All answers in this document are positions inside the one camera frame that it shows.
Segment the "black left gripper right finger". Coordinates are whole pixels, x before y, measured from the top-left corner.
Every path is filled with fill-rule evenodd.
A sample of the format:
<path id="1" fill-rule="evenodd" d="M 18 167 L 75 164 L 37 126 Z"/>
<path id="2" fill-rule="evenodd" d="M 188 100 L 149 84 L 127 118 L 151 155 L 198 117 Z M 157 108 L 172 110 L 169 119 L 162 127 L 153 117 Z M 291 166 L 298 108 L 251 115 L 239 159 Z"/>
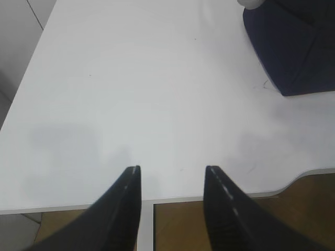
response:
<path id="1" fill-rule="evenodd" d="M 332 175 L 309 175 L 277 195 L 246 195 L 218 166 L 205 171 L 212 250 L 332 250 Z"/>

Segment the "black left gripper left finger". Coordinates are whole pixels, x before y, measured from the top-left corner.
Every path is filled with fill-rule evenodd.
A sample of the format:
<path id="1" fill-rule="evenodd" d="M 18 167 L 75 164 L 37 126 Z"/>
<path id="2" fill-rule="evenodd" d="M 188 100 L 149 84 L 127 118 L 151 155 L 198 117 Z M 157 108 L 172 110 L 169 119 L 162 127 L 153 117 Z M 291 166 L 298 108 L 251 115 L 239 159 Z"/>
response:
<path id="1" fill-rule="evenodd" d="M 140 166 L 127 167 L 92 206 L 29 250 L 134 250 L 141 204 Z"/>

